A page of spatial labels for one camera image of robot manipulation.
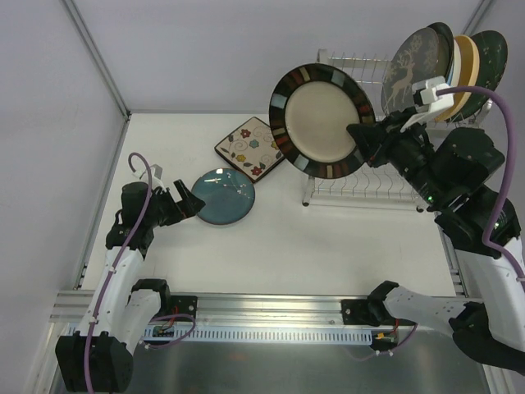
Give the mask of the teal blossom plate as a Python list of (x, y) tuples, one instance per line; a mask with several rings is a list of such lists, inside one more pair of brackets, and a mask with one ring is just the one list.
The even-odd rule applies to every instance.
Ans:
[(255, 188), (243, 173), (231, 168), (217, 168), (203, 174), (191, 192), (205, 206), (198, 217), (211, 225), (231, 225), (243, 219), (255, 202)]

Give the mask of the striped rim round plate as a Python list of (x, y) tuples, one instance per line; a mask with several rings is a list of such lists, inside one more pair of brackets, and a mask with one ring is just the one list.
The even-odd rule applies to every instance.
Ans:
[(364, 164), (347, 127), (376, 122), (361, 86), (344, 71), (322, 63), (288, 71), (272, 92), (268, 116), (285, 159), (322, 179), (348, 176)]

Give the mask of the square floral plate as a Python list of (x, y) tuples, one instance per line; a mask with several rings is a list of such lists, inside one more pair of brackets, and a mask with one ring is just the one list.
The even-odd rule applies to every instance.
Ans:
[(251, 117), (238, 126), (214, 150), (253, 183), (263, 179), (285, 159), (277, 147), (270, 126), (258, 117)]

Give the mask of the cream bear plate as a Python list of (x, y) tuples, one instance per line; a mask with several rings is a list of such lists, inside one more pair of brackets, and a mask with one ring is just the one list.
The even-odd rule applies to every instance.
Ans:
[(458, 45), (456, 39), (454, 39), (453, 63), (452, 63), (452, 68), (450, 70), (450, 74), (449, 74), (448, 80), (447, 80), (447, 84), (450, 87), (456, 87), (459, 84), (459, 77), (460, 77), (460, 73), (461, 73), (461, 65), (462, 65), (462, 60), (461, 60), (460, 48), (459, 48), (459, 45)]

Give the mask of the grey reindeer plate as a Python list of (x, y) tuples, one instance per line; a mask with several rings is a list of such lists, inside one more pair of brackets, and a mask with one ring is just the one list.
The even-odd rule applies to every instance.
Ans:
[(386, 115), (412, 107), (412, 85), (435, 76), (439, 39), (429, 27), (412, 33), (398, 48), (386, 69), (381, 107)]

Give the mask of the yellow bear plate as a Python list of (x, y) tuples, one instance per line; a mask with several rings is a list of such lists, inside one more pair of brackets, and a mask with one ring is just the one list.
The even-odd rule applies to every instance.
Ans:
[[(461, 55), (461, 68), (459, 73), (459, 86), (474, 86), (480, 69), (480, 55), (477, 45), (467, 35), (457, 35), (454, 41), (459, 46)], [(454, 105), (435, 118), (435, 121), (447, 121), (456, 116), (464, 107), (471, 94), (460, 92), (454, 94)]]

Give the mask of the brown rimmed cream plate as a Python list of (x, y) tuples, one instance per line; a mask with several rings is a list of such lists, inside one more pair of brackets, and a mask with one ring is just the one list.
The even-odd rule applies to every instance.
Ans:
[(452, 30), (444, 22), (434, 22), (428, 28), (433, 29), (438, 38), (436, 76), (444, 76), (447, 80), (454, 62), (454, 36)]

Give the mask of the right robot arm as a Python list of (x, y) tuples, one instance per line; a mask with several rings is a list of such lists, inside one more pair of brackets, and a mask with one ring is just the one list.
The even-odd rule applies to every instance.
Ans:
[(424, 125), (404, 126), (396, 113), (373, 125), (347, 131), (368, 165), (390, 164), (427, 203), (481, 294), (479, 301), (441, 301), (397, 282), (378, 285), (353, 311), (361, 324), (378, 327), (395, 319), (432, 328), (450, 337), (481, 364), (524, 370), (524, 265), (521, 227), (511, 202), (491, 221), (498, 195), (487, 179), (504, 155), (485, 131), (453, 129), (434, 147)]

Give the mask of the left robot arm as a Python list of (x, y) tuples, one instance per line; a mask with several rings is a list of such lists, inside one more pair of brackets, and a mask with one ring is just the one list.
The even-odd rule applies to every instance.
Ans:
[(155, 229), (192, 218), (205, 205), (183, 181), (174, 186), (180, 201), (159, 180), (123, 186), (121, 208), (106, 236), (100, 282), (75, 331), (59, 337), (55, 347), (67, 391), (123, 393), (150, 323), (196, 323), (193, 312), (173, 305), (167, 280), (138, 277)]

